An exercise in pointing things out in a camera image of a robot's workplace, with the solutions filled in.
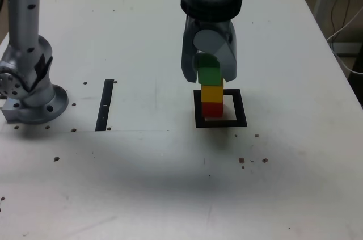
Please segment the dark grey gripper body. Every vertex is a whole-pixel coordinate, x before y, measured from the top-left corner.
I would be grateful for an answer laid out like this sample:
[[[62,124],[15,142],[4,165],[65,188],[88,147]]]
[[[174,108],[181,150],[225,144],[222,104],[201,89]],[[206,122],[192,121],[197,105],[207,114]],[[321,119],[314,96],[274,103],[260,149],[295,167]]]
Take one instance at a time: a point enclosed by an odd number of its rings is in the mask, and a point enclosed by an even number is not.
[[[217,32],[221,32],[228,42],[232,42],[235,38],[235,29],[231,20],[227,22],[201,22],[197,19],[194,19],[190,16],[186,17],[185,28],[189,26],[194,26],[198,31],[199,30],[216,30]]]

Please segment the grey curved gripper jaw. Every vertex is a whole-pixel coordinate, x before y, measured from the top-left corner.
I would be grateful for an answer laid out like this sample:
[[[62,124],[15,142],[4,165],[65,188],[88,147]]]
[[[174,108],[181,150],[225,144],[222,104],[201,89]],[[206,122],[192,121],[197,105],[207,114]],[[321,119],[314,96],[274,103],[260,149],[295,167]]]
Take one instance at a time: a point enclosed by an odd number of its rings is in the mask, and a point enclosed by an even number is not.
[[[196,21],[191,17],[187,17],[183,33],[181,69],[185,79],[191,83],[196,83],[197,79],[197,70],[194,58],[197,53],[197,48],[194,45],[194,38],[198,31],[199,26]]]
[[[236,34],[232,22],[223,22],[217,27],[203,29],[194,36],[197,50],[214,56],[219,62],[221,75],[226,82],[237,77]]]

